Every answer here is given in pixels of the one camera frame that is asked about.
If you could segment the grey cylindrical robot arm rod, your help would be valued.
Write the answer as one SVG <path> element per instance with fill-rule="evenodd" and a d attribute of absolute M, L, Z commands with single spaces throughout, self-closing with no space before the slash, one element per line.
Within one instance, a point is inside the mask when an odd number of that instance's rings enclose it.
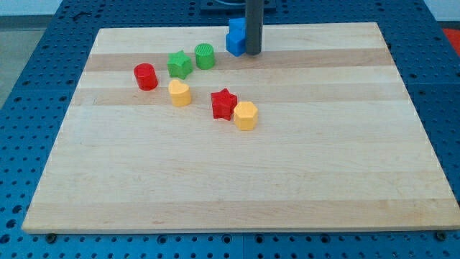
<path fill-rule="evenodd" d="M 246 0 L 246 52 L 248 55 L 258 55 L 262 51 L 263 14 L 263 0 Z"/>

